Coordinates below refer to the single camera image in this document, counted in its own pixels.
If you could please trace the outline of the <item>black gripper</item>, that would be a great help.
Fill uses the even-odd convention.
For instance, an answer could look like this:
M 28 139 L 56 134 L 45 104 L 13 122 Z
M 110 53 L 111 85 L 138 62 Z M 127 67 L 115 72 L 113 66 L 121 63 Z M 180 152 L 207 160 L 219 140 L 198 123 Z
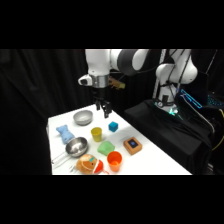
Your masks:
M 107 97 L 107 88 L 93 89 L 93 98 L 96 100 L 95 104 L 96 104 L 97 111 L 102 108 L 101 101 L 104 101 L 106 97 Z M 112 106 L 110 102 L 108 101 L 104 102 L 103 111 L 104 111 L 104 117 L 108 118 L 109 114 L 112 112 Z

